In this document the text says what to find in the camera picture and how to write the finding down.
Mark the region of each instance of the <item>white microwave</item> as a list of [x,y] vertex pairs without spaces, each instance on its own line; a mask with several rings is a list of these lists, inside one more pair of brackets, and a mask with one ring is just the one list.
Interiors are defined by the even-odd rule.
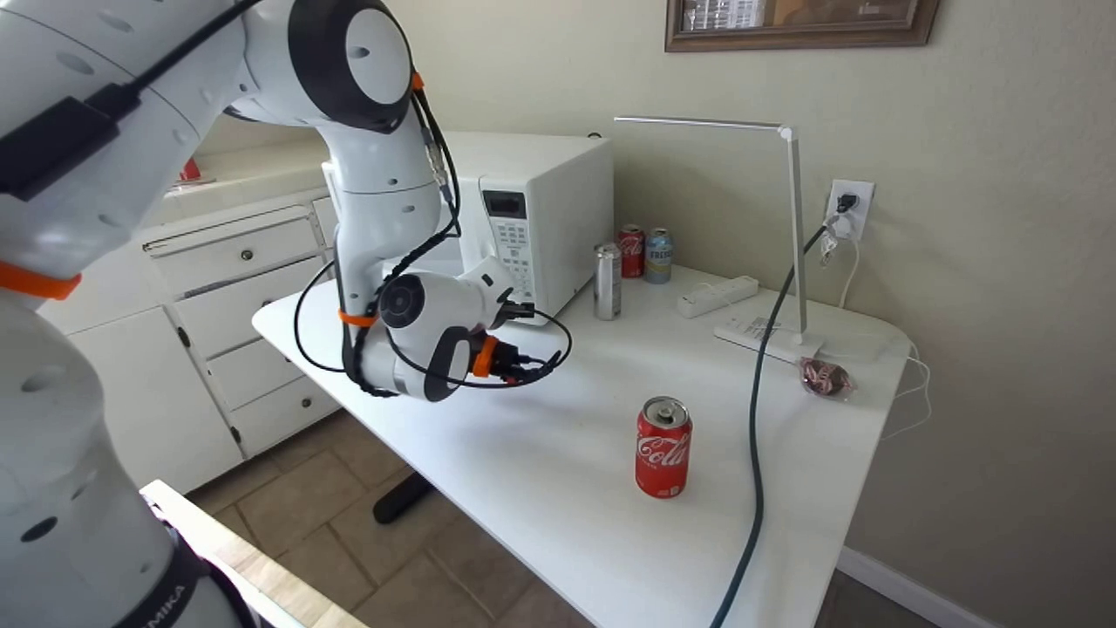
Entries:
[[445,131],[460,176],[460,264],[494,258],[513,298],[558,314],[614,235],[614,157],[598,134]]

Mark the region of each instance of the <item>floor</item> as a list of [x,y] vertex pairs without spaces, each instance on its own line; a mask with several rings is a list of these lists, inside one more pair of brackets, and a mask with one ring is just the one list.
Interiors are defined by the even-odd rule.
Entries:
[[[377,628],[588,625],[443,494],[377,528],[371,507],[403,472],[377,437],[336,416],[191,499]],[[832,574],[817,625],[928,628],[844,574]]]

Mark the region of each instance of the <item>microwave control panel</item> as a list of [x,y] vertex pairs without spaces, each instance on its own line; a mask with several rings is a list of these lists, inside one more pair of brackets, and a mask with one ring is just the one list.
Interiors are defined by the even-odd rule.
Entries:
[[513,272],[517,298],[535,298],[523,190],[486,190],[494,262]]

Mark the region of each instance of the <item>white desk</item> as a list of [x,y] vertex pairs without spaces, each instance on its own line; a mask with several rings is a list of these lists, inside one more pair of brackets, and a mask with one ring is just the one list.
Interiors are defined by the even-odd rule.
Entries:
[[[702,280],[675,267],[668,285],[625,282],[616,319],[598,319],[582,294],[560,314],[574,353],[551,381],[458,389],[443,405],[377,400],[345,375],[307,368],[288,337],[292,298],[266,305],[253,323],[592,625],[707,625],[754,510],[754,353],[717,340],[711,328],[738,305],[766,310],[770,294],[679,316],[674,297]],[[336,285],[309,294],[305,340],[316,358],[338,357],[336,310]],[[817,621],[909,353],[903,331],[832,305],[813,305],[813,328],[856,388],[824,400],[793,367],[766,364],[766,523],[728,625]],[[544,357],[560,344],[558,331],[503,335]],[[636,416],[653,394],[679,398],[695,418],[689,486],[668,502],[630,481]]]

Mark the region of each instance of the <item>coca-cola can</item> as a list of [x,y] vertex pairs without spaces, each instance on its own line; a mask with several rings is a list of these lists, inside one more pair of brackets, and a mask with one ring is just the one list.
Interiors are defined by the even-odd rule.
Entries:
[[636,424],[636,486],[653,499],[688,487],[695,423],[675,398],[653,398]]
[[625,280],[639,280],[644,267],[641,237],[644,237],[644,229],[639,224],[621,228],[621,275]]

